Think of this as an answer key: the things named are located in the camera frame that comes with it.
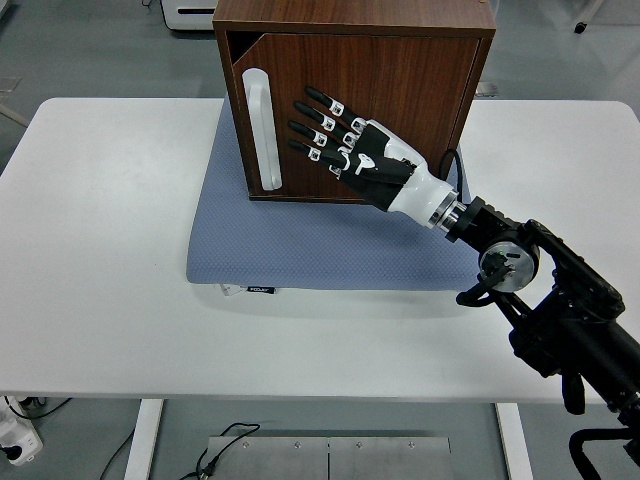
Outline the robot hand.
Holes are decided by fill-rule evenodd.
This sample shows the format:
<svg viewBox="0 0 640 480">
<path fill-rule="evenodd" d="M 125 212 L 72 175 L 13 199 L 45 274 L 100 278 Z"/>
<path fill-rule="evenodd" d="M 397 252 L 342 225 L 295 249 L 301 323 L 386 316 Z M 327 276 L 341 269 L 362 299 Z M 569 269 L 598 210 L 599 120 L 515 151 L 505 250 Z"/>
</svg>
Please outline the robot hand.
<svg viewBox="0 0 640 480">
<path fill-rule="evenodd" d="M 427 228 L 441 225 L 459 204 L 454 188 L 432 175 L 426 159 L 398 135 L 311 86 L 305 92 L 325 110 L 294 103 L 311 123 L 288 122 L 298 135 L 288 141 L 291 149 L 327 168 L 367 203 Z"/>
</svg>

